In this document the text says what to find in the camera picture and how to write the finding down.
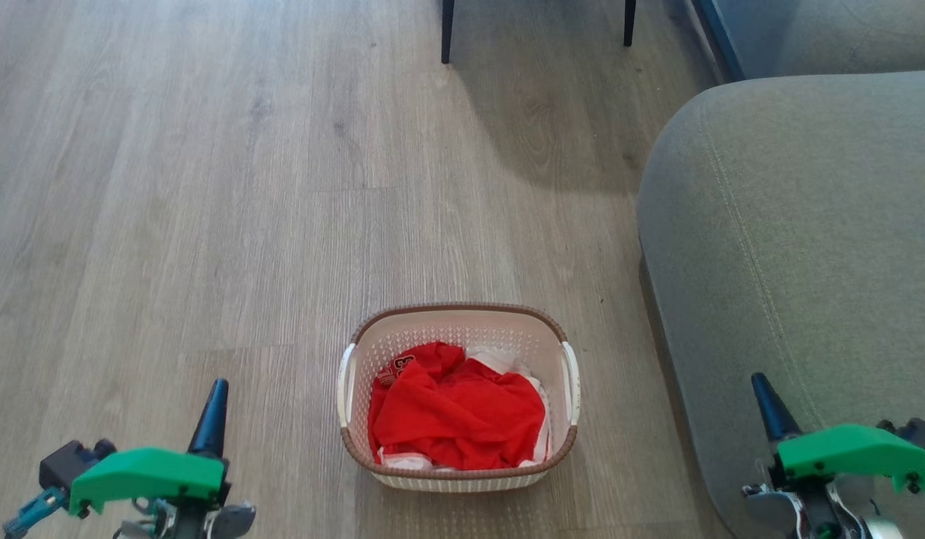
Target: white laundry basket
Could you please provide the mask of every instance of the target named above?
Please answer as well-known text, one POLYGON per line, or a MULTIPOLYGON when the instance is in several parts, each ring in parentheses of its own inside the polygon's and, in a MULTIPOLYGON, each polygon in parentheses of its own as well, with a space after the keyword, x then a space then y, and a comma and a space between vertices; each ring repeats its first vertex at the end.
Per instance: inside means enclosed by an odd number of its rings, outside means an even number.
POLYGON ((356 330, 340 363, 336 407, 343 444, 389 487, 430 492, 489 492, 528 487, 559 464, 576 440, 579 375, 562 328, 547 314, 500 304, 434 304, 384 311, 356 330), (489 346, 516 354, 549 396, 552 453, 544 463, 484 471, 417 471, 384 467, 370 450, 373 379, 401 352, 432 341, 463 348, 489 346))

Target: black chair leg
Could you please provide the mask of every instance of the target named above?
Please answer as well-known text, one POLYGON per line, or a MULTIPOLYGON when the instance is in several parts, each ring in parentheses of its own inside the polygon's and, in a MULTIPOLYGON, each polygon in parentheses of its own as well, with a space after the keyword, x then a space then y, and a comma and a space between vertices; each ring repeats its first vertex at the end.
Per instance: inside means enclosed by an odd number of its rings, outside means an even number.
POLYGON ((632 46, 632 27, 636 24, 636 0, 626 0, 626 27, 623 31, 623 45, 632 46))
POLYGON ((453 40, 453 9, 456 0, 442 0, 442 63, 449 64, 449 45, 453 40))

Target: sofa cushion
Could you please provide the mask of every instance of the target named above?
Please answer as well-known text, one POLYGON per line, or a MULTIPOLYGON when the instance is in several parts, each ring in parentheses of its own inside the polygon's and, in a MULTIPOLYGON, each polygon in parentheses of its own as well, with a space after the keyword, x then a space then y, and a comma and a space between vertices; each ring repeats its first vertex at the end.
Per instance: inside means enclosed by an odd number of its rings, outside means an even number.
POLYGON ((925 0, 707 1, 748 79, 925 69, 925 0))
MULTIPOLYGON (((925 72, 713 88, 665 127, 638 215, 706 488, 738 536, 765 536, 739 494, 770 456, 751 373, 804 430, 925 419, 925 72)), ((925 537, 925 496, 877 482, 925 537)))

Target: basket rim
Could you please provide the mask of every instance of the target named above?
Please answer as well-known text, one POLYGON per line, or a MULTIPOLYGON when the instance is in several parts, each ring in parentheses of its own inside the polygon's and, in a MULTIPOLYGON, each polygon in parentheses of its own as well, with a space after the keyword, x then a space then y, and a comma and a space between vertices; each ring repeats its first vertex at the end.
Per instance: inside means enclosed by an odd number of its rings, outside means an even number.
POLYGON ((496 478, 517 478, 520 477, 520 475, 535 475, 552 470, 552 468, 556 467, 556 464, 561 463, 563 458, 568 456, 569 450, 571 450, 573 444, 576 443, 578 426, 573 425, 569 427, 569 433, 566 433, 566 441, 562 443, 562 447, 559 448, 559 451, 556 451, 554 456, 548 458, 548 460, 543 461, 543 463, 534 464, 523 468, 500 468, 498 470, 460 470, 455 472, 405 470, 402 468, 391 468, 388 466, 383 466, 382 464, 377 464, 375 460, 369 460, 369 458, 363 457, 362 454, 359 454, 359 451, 356 451, 356 444, 353 443, 352 434, 349 433, 349 427, 341 427, 340 431, 343 434, 343 445, 346 446, 346 450, 349 452, 349 456, 352 457, 357 464, 373 472, 373 474, 393 475, 394 477, 400 478, 418 478, 418 480, 473 481, 495 480, 496 478))
MULTIPOLYGON (((363 338, 363 335, 366 334, 366 331, 369 330, 373 324, 376 324, 376 322, 383 320, 383 318, 393 317, 393 315, 398 314, 424 313, 425 311, 497 311, 497 313, 527 314, 530 315, 530 317, 537 318, 538 320, 544 322, 552 330, 552 333, 555 333, 555 337, 558 338, 560 342, 568 342, 565 331, 562 331, 562 327, 559 326, 558 322, 553 320, 552 317, 545 313, 545 311, 524 305, 492 302, 417 303, 396 307, 394 309, 387 309, 367 318, 366 321, 356 329, 352 335, 352 338, 349 339, 349 342, 351 344, 359 344, 359 341, 361 338, 363 338)), ((552 468, 555 468, 556 464, 561 463, 563 458, 569 454, 569 450, 571 450, 573 444, 576 443, 578 425, 569 426, 569 432, 566 433, 566 439, 562 443, 562 447, 560 447, 555 454, 548 458, 548 460, 544 460, 543 463, 534 464, 523 468, 501 468, 498 470, 460 470, 455 472, 405 470, 402 468, 391 468, 377 464, 375 460, 364 457, 363 454, 360 454, 359 451, 356 450, 356 444, 353 443, 352 434, 349 432, 349 427, 341 427, 340 431, 343 436, 343 445, 346 447, 347 453, 349 453, 349 455, 353 458, 353 460, 356 461, 357 464, 363 468, 366 468, 370 472, 373 472, 373 474, 390 475, 390 477, 401 478, 420 478, 421 480, 436 481, 480 481, 492 480, 493 478, 515 478, 521 477, 521 475, 535 475, 548 472, 552 468)))
POLYGON ((513 314, 527 314, 530 317, 538 318, 545 322, 545 324, 552 329, 552 333, 555 333, 555 337, 559 338, 560 342, 568 341, 566 338, 566 332, 562 331, 561 325, 546 314, 545 311, 534 309, 532 307, 527 307, 525 305, 517 305, 513 303, 492 303, 492 302, 438 302, 438 303, 412 303, 410 305, 404 305, 401 307, 395 307, 394 309, 387 309, 384 311, 378 311, 378 313, 371 315, 367 318, 363 324, 360 325, 353 332, 352 337, 349 338, 349 342, 353 344, 359 344, 360 338, 363 338, 363 335, 366 334, 366 331, 369 331, 369 328, 376 324, 376 322, 383 320, 383 318, 394 317, 398 314, 412 314, 412 313, 425 313, 425 311, 496 311, 496 313, 513 313, 513 314))

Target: wooden floor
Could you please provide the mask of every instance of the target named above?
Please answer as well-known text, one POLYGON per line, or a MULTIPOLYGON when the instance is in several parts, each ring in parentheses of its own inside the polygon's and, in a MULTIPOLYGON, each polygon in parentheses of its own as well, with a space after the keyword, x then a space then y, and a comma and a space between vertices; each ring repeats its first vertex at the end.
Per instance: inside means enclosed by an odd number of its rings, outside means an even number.
MULTIPOLYGON (((0 0, 0 522, 62 443, 184 449, 230 379, 253 537, 722 535, 657 361, 635 195, 713 75, 678 1, 0 0), (391 491, 339 440, 386 307, 525 303, 583 416, 536 487, 391 491)), ((128 505, 34 539, 109 538, 128 505)))

